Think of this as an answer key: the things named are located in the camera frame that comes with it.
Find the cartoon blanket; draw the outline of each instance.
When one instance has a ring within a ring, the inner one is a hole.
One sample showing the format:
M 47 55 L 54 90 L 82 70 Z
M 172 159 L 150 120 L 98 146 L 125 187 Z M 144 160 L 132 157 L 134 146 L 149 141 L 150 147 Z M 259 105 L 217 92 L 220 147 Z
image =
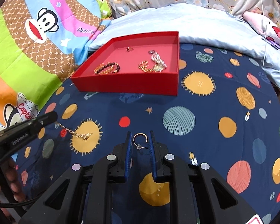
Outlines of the cartoon blanket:
M 0 130 L 36 117 L 110 24 L 109 0 L 6 0 L 0 9 Z

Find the red box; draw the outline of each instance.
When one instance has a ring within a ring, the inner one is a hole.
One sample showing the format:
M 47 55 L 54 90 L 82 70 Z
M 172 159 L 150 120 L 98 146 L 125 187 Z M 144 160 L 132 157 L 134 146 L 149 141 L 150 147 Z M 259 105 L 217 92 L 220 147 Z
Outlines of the red box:
M 167 64 L 162 72 L 143 72 L 138 65 L 155 63 L 149 50 L 155 50 Z M 117 62 L 118 73 L 95 75 L 101 63 Z M 143 93 L 177 96 L 179 70 L 178 31 L 153 32 L 113 38 L 91 55 L 71 76 L 80 92 Z

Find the hand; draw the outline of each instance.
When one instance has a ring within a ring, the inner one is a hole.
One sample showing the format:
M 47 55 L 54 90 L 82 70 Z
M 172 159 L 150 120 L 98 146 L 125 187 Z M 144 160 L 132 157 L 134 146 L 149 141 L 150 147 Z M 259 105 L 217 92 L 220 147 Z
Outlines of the hand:
M 9 165 L 9 168 L 6 170 L 6 172 L 4 174 L 5 174 L 6 178 L 8 179 L 8 181 L 11 182 L 10 188 L 14 192 L 14 198 L 18 202 L 24 201 L 26 197 L 25 197 L 24 193 L 22 192 L 21 185 L 18 181 L 17 171 L 14 169 L 15 162 L 12 158 L 10 158 L 8 160 L 8 165 Z M 1 210 L 7 217 L 10 216 L 7 209 L 1 208 Z

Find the white cable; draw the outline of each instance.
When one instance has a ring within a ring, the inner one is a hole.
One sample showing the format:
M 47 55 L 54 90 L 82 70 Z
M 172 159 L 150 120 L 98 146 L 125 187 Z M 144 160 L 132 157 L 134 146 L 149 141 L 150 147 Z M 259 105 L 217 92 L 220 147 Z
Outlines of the white cable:
M 262 15 L 264 16 L 265 13 L 264 13 L 264 9 L 263 9 L 262 0 L 260 0 L 260 2 L 261 2 Z M 262 29 L 263 34 L 264 34 L 264 36 L 265 36 L 265 50 L 266 50 L 266 48 L 267 48 L 267 36 L 265 35 L 265 32 L 266 32 L 266 30 L 267 30 L 267 25 L 266 25 L 266 27 L 264 28 L 264 26 L 263 26 L 263 19 L 261 20 L 261 29 Z M 264 53 L 263 53 L 262 69 L 263 69 L 264 64 L 265 64 L 265 51 L 264 51 Z

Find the pink pillow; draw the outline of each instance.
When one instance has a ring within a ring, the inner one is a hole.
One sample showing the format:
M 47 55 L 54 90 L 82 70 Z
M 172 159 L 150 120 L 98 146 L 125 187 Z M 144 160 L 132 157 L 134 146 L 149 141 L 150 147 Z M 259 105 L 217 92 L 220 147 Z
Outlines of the pink pillow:
M 250 26 L 263 37 L 267 37 L 267 40 L 272 40 L 276 44 L 280 45 L 280 29 L 277 25 L 266 16 L 258 13 L 244 12 L 243 18 L 250 24 Z

